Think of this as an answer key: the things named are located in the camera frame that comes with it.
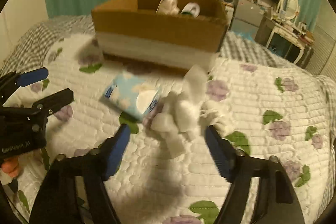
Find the box of blue bags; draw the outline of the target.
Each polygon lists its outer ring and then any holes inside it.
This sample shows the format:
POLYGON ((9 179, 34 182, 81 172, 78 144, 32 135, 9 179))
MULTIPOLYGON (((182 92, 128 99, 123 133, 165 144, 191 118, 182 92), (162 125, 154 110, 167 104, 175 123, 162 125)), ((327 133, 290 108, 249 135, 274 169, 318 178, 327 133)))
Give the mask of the box of blue bags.
POLYGON ((237 37, 240 37, 242 39, 247 39, 249 41, 252 41, 254 42, 254 38, 252 38, 251 34, 249 32, 236 32, 236 31, 233 31, 233 33, 237 36, 237 37))

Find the orange white plush toy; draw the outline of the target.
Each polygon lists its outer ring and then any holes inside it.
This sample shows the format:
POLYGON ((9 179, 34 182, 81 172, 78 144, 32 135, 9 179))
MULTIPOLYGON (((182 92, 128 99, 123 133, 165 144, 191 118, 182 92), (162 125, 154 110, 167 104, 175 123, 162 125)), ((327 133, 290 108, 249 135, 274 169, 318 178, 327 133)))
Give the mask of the orange white plush toy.
POLYGON ((13 178, 16 178, 21 171, 20 165, 19 165, 19 157, 11 157, 8 159, 5 159, 1 163, 1 184, 7 185, 12 182, 13 178))

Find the cream lace cloth bundle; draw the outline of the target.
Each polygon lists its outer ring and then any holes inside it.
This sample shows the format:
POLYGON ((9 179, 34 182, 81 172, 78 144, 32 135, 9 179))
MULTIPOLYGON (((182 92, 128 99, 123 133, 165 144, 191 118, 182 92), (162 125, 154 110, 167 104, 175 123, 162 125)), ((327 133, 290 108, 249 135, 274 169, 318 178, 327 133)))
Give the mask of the cream lace cloth bundle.
POLYGON ((156 10, 157 14, 178 15, 180 9, 177 7, 178 0, 161 0, 156 10))

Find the brown cardboard box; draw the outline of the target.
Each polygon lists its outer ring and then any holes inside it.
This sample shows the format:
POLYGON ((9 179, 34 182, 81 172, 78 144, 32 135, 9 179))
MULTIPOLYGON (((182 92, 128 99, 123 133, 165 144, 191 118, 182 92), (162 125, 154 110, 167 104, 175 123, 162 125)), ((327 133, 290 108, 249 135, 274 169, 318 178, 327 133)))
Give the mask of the brown cardboard box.
POLYGON ((226 11, 218 0, 178 0, 178 15, 157 14, 161 0, 108 0, 96 6, 92 20, 103 53, 183 70, 209 70, 226 34, 226 11), (197 3, 198 17, 182 15, 197 3))

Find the white floral quilt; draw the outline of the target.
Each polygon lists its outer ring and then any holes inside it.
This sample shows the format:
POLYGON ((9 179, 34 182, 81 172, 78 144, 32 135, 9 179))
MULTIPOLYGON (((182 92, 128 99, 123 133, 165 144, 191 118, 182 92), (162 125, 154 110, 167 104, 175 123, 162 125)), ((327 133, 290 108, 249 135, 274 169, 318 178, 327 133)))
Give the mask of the white floral quilt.
POLYGON ((297 194, 306 223, 327 207, 335 187, 333 81, 282 61, 274 67, 218 58, 209 73, 192 67, 184 77, 137 73, 104 63, 90 35, 77 34, 46 48, 41 62, 48 81, 24 88, 10 102, 26 103, 60 88, 74 91, 72 104, 51 118, 47 147, 22 159, 14 204, 29 218, 46 168, 59 152, 78 155, 131 127, 121 167, 106 184, 121 215, 135 212, 157 223, 191 213, 211 223, 229 184, 211 161, 201 123, 248 155, 277 156, 297 194))

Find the white fluffy cloth bundle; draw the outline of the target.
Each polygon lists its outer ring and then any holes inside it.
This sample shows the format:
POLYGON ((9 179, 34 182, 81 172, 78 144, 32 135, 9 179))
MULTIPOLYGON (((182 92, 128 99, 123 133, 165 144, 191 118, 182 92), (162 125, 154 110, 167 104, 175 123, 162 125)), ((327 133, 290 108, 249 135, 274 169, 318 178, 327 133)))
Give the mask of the white fluffy cloth bundle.
POLYGON ((194 65, 183 77, 181 92, 171 91, 160 99, 150 129, 165 141, 172 159, 186 152, 181 135, 192 141, 202 126, 214 126, 221 134, 233 131, 230 108, 221 107, 228 93, 224 81, 194 65))

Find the silver mini fridge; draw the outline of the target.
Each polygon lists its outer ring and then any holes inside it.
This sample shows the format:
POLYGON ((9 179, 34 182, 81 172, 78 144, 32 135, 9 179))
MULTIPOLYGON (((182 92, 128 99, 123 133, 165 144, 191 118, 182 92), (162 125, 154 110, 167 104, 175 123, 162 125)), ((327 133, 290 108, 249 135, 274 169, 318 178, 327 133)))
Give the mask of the silver mini fridge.
POLYGON ((249 0, 236 0, 230 30, 255 36, 267 9, 249 0))

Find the light blue tissue pack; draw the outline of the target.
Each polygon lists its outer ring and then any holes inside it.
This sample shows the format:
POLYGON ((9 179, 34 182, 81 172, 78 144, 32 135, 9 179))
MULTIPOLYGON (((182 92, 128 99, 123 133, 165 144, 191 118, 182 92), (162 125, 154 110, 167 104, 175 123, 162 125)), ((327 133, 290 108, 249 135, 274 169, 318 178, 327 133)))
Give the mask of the light blue tissue pack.
POLYGON ((160 91, 145 80, 123 71, 105 88, 103 97, 138 121, 153 110, 160 91))

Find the blue basket under table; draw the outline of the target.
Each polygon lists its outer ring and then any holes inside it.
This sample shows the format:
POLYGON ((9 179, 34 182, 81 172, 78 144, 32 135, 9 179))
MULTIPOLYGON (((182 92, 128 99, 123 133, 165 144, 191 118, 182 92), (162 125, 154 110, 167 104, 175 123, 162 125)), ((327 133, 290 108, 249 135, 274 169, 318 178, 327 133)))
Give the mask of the blue basket under table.
POLYGON ((268 50, 275 55, 282 57, 284 53, 284 44, 282 42, 271 42, 268 50))

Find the white green sock bundle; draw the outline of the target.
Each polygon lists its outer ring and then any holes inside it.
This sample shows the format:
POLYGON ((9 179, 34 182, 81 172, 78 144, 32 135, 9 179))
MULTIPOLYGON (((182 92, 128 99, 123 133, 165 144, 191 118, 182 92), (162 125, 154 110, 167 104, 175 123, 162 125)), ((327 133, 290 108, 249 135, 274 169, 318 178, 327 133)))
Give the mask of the white green sock bundle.
POLYGON ((200 13, 200 6, 197 3, 189 2, 185 7, 182 9, 181 14, 182 15, 190 15, 194 18, 198 17, 200 13))

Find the grey checked bed sheet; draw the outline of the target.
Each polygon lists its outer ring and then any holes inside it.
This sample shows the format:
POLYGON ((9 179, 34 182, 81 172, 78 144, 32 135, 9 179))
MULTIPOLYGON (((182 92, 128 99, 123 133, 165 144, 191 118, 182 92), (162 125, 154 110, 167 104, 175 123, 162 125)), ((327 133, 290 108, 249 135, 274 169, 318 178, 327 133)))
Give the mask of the grey checked bed sheet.
MULTIPOLYGON (((138 75, 163 96, 180 93, 181 76, 118 61, 104 61, 90 16, 62 16, 27 31, 1 73, 46 67, 48 79, 17 90, 7 106, 69 88, 74 102, 49 117, 47 145, 21 158, 18 178, 25 216, 46 170, 59 153, 73 156, 112 136, 125 114, 102 99, 118 73, 138 75)), ((215 125, 236 148, 253 157, 277 156, 291 180, 306 223, 314 222, 335 190, 335 82, 311 75, 264 47, 233 32, 226 34, 207 83, 200 118, 215 125)), ((170 156, 162 135, 132 122, 120 169, 106 183, 108 196, 125 223, 157 223, 190 214, 209 220, 219 211, 230 185, 218 174, 199 132, 178 134, 184 151, 170 156)))

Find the white louvered wardrobe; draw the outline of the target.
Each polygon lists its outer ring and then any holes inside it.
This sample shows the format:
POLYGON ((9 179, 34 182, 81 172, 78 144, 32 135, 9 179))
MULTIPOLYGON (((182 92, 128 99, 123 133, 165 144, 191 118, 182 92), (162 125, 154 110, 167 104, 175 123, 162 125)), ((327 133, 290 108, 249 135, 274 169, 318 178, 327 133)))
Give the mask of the white louvered wardrobe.
POLYGON ((314 53, 306 70, 335 81, 335 11, 328 0, 321 0, 313 35, 314 53))

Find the white dressing table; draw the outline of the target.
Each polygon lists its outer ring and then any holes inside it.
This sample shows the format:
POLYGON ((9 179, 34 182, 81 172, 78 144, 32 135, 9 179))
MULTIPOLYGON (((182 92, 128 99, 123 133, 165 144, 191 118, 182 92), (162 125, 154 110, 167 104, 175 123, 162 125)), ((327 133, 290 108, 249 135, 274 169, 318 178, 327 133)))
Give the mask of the white dressing table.
POLYGON ((265 18, 264 26, 271 29, 265 47, 268 49, 271 42, 282 42, 284 44, 282 58, 305 69, 314 53, 312 46, 301 35, 288 30, 275 20, 265 18))

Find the white oval vanity mirror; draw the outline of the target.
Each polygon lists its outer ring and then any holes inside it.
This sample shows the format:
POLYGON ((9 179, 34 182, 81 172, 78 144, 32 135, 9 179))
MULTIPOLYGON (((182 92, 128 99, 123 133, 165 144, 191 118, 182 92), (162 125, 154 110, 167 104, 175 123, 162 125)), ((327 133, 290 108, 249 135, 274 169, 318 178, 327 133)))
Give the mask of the white oval vanity mirror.
POLYGON ((299 15, 300 5, 298 0, 280 0, 278 13, 281 19, 292 20, 299 15))

